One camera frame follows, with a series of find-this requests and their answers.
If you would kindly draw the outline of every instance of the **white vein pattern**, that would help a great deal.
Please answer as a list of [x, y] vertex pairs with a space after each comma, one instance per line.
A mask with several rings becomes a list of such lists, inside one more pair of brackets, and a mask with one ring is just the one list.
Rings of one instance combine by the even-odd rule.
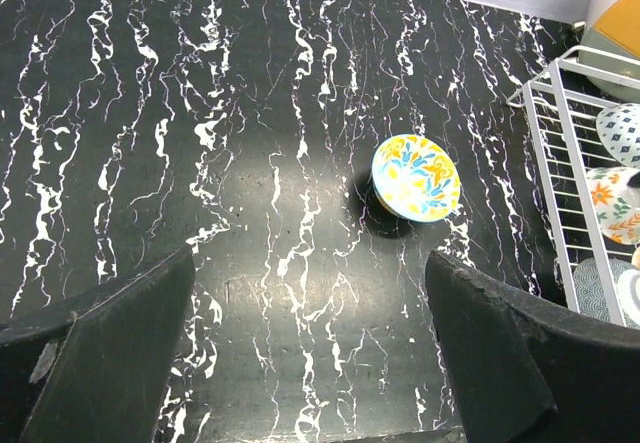
[[[188, 242], [196, 290], [157, 442], [459, 425], [424, 285], [440, 249], [561, 300], [522, 115], [559, 24], [459, 0], [0, 0], [0, 319]], [[375, 210], [392, 134], [460, 206]]]

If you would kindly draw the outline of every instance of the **white wire rack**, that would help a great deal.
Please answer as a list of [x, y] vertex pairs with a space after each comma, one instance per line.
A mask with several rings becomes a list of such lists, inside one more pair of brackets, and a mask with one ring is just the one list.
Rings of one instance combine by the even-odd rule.
[[580, 312], [573, 269], [585, 258], [594, 257], [611, 322], [625, 325], [609, 257], [630, 260], [634, 248], [603, 238], [586, 181], [590, 168], [619, 166], [600, 143], [595, 129], [597, 114], [619, 102], [584, 93], [571, 74], [636, 90], [640, 90], [640, 80], [581, 64], [577, 60], [579, 52], [640, 67], [636, 60], [575, 46], [525, 83], [507, 103], [526, 110], [569, 309]]

